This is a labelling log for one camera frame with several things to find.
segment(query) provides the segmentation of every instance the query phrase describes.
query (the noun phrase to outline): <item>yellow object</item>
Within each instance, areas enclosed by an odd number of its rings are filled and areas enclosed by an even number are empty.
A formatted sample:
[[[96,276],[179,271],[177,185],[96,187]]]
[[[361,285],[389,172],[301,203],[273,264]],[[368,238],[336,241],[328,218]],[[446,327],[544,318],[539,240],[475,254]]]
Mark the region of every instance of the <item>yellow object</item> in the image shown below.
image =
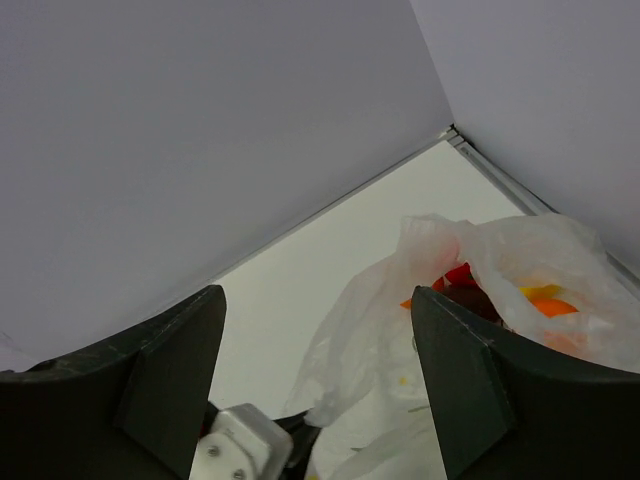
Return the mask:
[[[538,300],[541,298],[553,298],[562,292],[562,287],[558,285],[545,285],[544,287],[520,287],[522,294],[529,299]]]

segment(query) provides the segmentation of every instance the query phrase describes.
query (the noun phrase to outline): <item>white table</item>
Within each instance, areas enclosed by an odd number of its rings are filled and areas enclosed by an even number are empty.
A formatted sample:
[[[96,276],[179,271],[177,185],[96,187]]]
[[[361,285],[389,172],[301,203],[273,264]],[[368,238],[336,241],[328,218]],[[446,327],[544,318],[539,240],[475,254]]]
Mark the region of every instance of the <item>white table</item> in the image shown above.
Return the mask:
[[[442,142],[216,281],[228,313],[210,398],[281,414],[318,325],[346,283],[395,249],[400,219],[485,222],[521,212]]]

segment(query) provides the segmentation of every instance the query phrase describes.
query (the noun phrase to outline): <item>wall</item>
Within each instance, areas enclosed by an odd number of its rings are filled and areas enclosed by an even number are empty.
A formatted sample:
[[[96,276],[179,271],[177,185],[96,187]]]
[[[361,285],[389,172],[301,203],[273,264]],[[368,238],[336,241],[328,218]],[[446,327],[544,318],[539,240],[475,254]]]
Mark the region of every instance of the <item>wall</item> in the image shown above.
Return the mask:
[[[3,2],[0,69],[0,344],[39,358],[187,296],[452,121],[408,1]]]
[[[640,272],[640,5],[412,2],[465,136]]]

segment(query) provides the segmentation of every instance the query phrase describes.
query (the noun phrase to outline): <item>gray panel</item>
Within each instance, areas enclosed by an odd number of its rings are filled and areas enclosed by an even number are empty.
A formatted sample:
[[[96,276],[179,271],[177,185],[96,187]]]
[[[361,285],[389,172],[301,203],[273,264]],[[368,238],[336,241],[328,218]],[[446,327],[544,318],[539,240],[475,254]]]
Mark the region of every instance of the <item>gray panel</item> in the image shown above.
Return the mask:
[[[0,331],[38,357],[184,298],[452,121],[386,0],[2,2],[0,119]]]
[[[640,4],[412,1],[462,133],[640,271]]]

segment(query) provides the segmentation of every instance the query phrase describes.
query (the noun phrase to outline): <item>bolt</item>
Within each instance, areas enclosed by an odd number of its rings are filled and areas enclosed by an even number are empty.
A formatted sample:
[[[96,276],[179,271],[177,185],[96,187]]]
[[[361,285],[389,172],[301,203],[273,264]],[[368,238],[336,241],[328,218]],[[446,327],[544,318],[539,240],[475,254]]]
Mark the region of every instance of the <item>bolt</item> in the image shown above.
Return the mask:
[[[217,457],[218,455],[220,455],[220,447],[212,445],[211,447],[209,447],[209,450],[207,450],[207,453],[210,457]]]

